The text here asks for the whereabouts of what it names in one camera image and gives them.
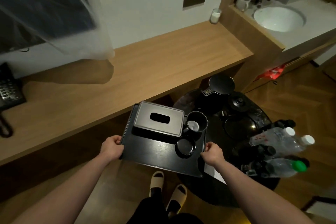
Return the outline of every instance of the wooden countertop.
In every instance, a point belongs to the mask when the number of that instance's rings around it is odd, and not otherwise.
[[[27,103],[3,112],[15,133],[0,138],[0,165],[251,55],[221,24],[203,22],[118,48],[110,61],[84,60],[29,76]]]

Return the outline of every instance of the hand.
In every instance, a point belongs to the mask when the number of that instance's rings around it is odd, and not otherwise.
[[[204,162],[212,167],[225,162],[222,149],[213,142],[208,142],[205,145],[205,152],[202,152],[201,156],[204,159]]]
[[[121,156],[124,146],[120,145],[121,136],[115,135],[107,137],[100,148],[100,155],[106,157],[108,161],[115,160]]]

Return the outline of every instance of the green bottle cap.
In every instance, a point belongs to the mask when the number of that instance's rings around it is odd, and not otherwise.
[[[305,171],[307,171],[307,166],[302,161],[300,161],[300,160],[293,161],[292,162],[292,168],[296,172],[305,172]]]

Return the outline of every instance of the forearm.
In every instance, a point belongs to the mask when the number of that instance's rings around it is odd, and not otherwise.
[[[13,223],[74,223],[108,163],[109,160],[105,156],[98,155],[70,179],[27,209]]]
[[[226,161],[215,166],[252,224],[313,222],[298,208]]]

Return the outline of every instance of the white mug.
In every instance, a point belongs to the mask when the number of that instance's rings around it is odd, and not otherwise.
[[[244,12],[248,9],[251,0],[237,0],[236,7],[239,11]]]

